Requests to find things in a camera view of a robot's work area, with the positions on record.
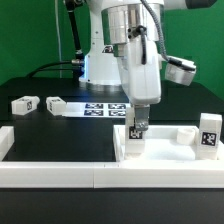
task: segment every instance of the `white box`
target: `white box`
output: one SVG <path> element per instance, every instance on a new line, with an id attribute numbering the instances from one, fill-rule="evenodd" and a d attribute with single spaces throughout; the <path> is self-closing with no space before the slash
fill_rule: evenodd
<path id="1" fill-rule="evenodd" d="M 221 115 L 201 114 L 196 150 L 197 159 L 217 159 L 221 129 Z"/>
<path id="2" fill-rule="evenodd" d="M 11 102 L 12 114 L 25 115 L 37 109 L 37 104 L 40 102 L 38 97 L 24 96 Z"/>
<path id="3" fill-rule="evenodd" d="M 66 102 L 60 97 L 48 97 L 46 103 L 48 111 L 54 116 L 63 115 L 66 110 Z"/>

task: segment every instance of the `white platform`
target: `white platform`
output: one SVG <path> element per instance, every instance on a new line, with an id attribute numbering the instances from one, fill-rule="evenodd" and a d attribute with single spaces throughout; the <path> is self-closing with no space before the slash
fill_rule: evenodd
<path id="1" fill-rule="evenodd" d="M 194 146 L 181 147 L 182 152 L 177 154 L 174 151 L 179 147 L 172 139 L 168 141 L 164 138 L 159 140 L 160 153 L 148 151 L 139 158 L 122 162 L 1 162 L 0 188 L 224 187 L 224 145 L 221 142 L 218 152 L 219 160 L 194 160 Z M 157 144 L 154 144 L 154 140 L 149 141 L 152 151 L 156 150 L 153 149 Z M 171 151 L 164 153 L 164 146 Z"/>

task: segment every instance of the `green backdrop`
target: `green backdrop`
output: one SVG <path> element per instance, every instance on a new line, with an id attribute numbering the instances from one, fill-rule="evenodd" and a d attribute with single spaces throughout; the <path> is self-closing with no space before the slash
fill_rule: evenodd
<path id="1" fill-rule="evenodd" d="M 53 0 L 0 1 L 0 84 L 59 60 L 54 3 Z M 59 17 L 63 59 L 71 59 L 74 47 L 63 0 L 59 0 Z M 87 53 L 88 8 L 78 9 L 76 17 L 81 44 Z M 224 99 L 224 1 L 218 0 L 210 9 L 165 12 L 164 17 L 168 53 L 194 60 L 198 66 L 195 81 Z M 59 77 L 57 72 L 41 75 Z"/>

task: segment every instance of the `cable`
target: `cable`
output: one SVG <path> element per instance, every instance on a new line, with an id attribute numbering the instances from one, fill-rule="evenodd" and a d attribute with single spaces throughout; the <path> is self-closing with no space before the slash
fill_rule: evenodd
<path id="1" fill-rule="evenodd" d="M 55 0 L 55 20 L 56 20 L 56 30 L 58 37 L 58 53 L 59 53 L 59 61 L 62 61 L 62 46 L 61 46 L 61 33 L 59 26 L 59 11 L 58 11 L 58 0 Z"/>
<path id="2" fill-rule="evenodd" d="M 72 68 L 53 68 L 53 69 L 40 69 L 35 72 L 37 74 L 38 72 L 54 72 L 54 71 L 73 71 Z"/>
<path id="3" fill-rule="evenodd" d="M 169 62 L 170 61 L 170 57 L 167 56 L 166 53 L 166 47 L 165 47 L 165 41 L 164 41 L 164 36 L 163 36 L 163 31 L 162 28 L 160 26 L 160 22 L 157 18 L 156 13 L 153 11 L 153 9 L 149 6 L 148 2 L 146 0 L 140 0 L 142 2 L 142 4 L 145 6 L 145 8 L 147 9 L 147 11 L 150 13 L 150 15 L 152 16 L 152 19 L 156 25 L 157 28 L 157 32 L 159 35 L 159 43 L 160 43 L 160 51 L 161 51 L 161 55 L 164 58 L 165 61 Z"/>
<path id="4" fill-rule="evenodd" d="M 56 65 L 72 65 L 72 62 L 71 61 L 60 61 L 60 62 L 54 62 L 54 63 L 50 63 L 50 64 L 46 64 L 46 65 L 43 65 L 37 69 L 35 69 L 34 71 L 28 73 L 26 75 L 27 78 L 32 78 L 37 72 L 45 69 L 45 68 L 49 68 L 49 67 L 52 67 L 52 66 L 56 66 Z"/>

